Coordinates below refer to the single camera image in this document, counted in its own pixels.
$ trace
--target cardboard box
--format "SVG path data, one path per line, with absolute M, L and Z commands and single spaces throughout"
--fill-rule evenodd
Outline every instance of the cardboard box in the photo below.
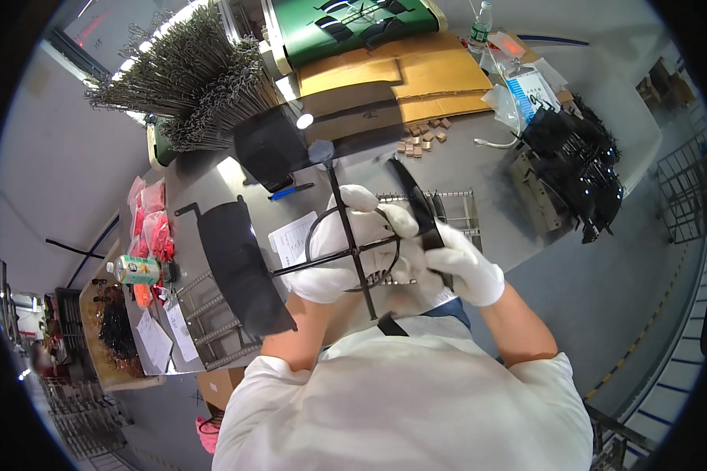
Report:
M 198 373 L 197 384 L 204 400 L 224 411 L 233 390 L 244 379 L 244 370 L 242 367 Z

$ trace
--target white cotton glove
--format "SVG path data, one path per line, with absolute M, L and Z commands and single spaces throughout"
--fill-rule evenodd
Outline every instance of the white cotton glove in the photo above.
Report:
M 485 259 L 462 232 L 436 221 L 445 247 L 424 252 L 427 268 L 451 274 L 453 291 L 475 306 L 489 306 L 500 299 L 505 290 L 503 271 Z M 436 296 L 443 288 L 439 275 L 429 270 L 417 274 L 416 280 L 425 296 Z
M 418 224 L 405 209 L 392 204 L 379 204 L 377 197 L 369 190 L 358 184 L 344 184 L 341 186 L 341 199 L 348 206 L 347 213 L 353 231 L 353 239 L 358 246 L 369 242 L 385 239 L 393 234 L 409 239 L 418 232 Z M 330 196 L 328 209 L 335 206 L 335 197 Z M 385 220 L 374 211 L 379 208 L 387 215 Z M 414 242 L 402 240 L 403 245 L 413 246 Z M 323 219 L 314 231 L 309 243 L 309 252 L 312 259 L 318 259 L 331 253 L 348 248 L 348 241 L 343 229 L 343 223 L 338 212 L 334 212 Z M 395 258 L 396 243 L 388 243 L 373 250 L 362 252 L 359 256 L 364 273 L 369 275 L 379 270 L 386 270 Z M 302 256 L 296 261 L 306 261 Z M 359 278 L 351 257 L 333 261 L 325 267 L 308 268 L 283 276 L 283 282 L 290 291 L 312 302 L 329 304 L 338 301 L 346 289 L 359 286 Z

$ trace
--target plastic water bottle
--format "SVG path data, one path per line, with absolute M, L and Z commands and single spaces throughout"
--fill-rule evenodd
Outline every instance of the plastic water bottle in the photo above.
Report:
M 487 35 L 490 34 L 490 28 L 492 28 L 491 9 L 490 2 L 482 2 L 482 9 L 476 15 L 476 21 L 471 26 L 468 49 L 469 52 L 479 57 L 487 46 Z

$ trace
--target worker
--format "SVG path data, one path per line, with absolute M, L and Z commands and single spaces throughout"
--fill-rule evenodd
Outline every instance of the worker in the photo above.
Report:
M 358 278 L 346 265 L 293 273 L 286 306 L 298 330 L 265 337 L 246 367 L 212 469 L 589 469 L 593 432 L 571 363 L 502 270 L 448 225 L 437 222 L 445 248 L 420 252 L 407 211 L 378 205 L 356 185 L 341 196 L 358 244 L 404 238 L 396 276 L 428 291 L 440 280 L 432 270 L 453 275 L 455 294 L 480 308 L 504 364 L 473 342 L 458 298 L 426 315 L 386 318 L 384 328 L 321 353 L 334 303 Z M 348 247 L 338 216 L 323 220 L 311 246 L 312 257 Z M 365 271 L 387 268 L 388 250 L 364 252 Z

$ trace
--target forearm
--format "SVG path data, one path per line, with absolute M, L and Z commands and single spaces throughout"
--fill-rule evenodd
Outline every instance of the forearm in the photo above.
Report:
M 296 322 L 297 330 L 268 335 L 264 338 L 260 354 L 285 360 L 293 372 L 311 370 L 320 353 L 335 304 L 317 304 L 292 292 L 286 308 Z
M 498 302 L 481 307 L 480 313 L 506 366 L 558 354 L 553 334 L 508 282 Z

